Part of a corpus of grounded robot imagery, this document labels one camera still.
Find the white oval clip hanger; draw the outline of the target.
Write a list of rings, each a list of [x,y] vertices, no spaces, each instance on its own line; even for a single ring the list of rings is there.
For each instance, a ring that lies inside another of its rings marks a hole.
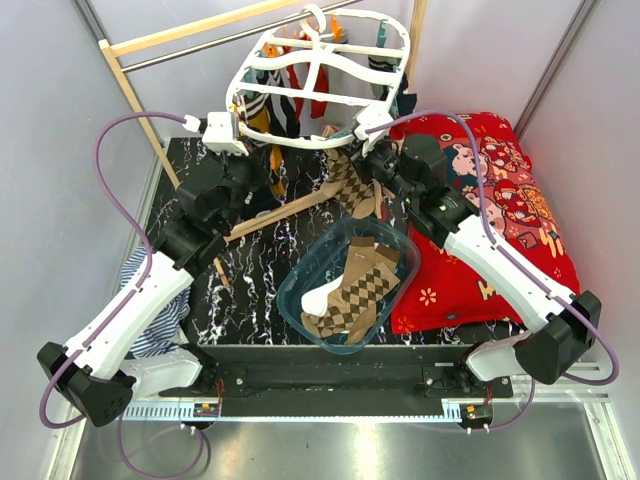
[[[300,20],[293,35],[279,27],[260,36],[227,88],[225,112],[238,115],[246,147],[250,141],[306,150],[361,146],[353,128],[364,107],[376,105],[391,116],[397,111],[396,96],[411,56],[409,31],[375,11],[314,4],[304,10],[313,15]],[[314,119],[329,119],[336,106],[352,113],[353,123],[328,136],[306,136],[300,131],[306,104]],[[271,118],[269,133],[247,123],[264,105]]]

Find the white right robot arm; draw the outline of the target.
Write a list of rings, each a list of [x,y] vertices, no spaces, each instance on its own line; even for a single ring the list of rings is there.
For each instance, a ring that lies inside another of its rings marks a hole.
[[[379,142],[358,168],[403,201],[412,226],[487,281],[524,322],[523,334],[468,350],[455,387],[472,397],[490,380],[516,374],[551,385],[593,346],[601,301],[559,284],[485,225],[478,207],[447,183],[445,160],[436,140],[419,134],[399,151]]]

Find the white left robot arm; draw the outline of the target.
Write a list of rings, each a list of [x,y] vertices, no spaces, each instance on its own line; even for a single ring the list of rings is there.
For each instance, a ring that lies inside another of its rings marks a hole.
[[[179,345],[142,359],[128,353],[158,314],[226,250],[247,195],[266,186],[269,176],[263,148],[215,157],[189,174],[176,192],[174,217],[127,286],[65,344],[48,342],[38,352],[50,380],[47,388],[96,427],[149,395],[175,389],[208,394],[215,386],[216,362],[199,347]]]

